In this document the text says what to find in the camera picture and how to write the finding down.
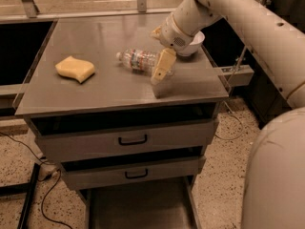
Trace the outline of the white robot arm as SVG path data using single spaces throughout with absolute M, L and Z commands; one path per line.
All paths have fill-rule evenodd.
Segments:
M 165 50 L 157 84 L 203 28 L 223 17 L 273 82 L 290 111 L 270 121 L 250 151 L 242 229 L 305 229 L 305 35 L 255 0 L 183 0 L 152 36 Z

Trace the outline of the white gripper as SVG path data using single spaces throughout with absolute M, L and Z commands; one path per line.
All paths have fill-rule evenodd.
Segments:
M 171 13 L 161 26 L 151 32 L 151 38 L 159 40 L 166 47 L 159 53 L 152 70 L 151 83 L 157 85 L 164 79 L 175 63 L 176 52 L 181 52 L 187 48 L 193 41 L 193 37 L 178 28 Z

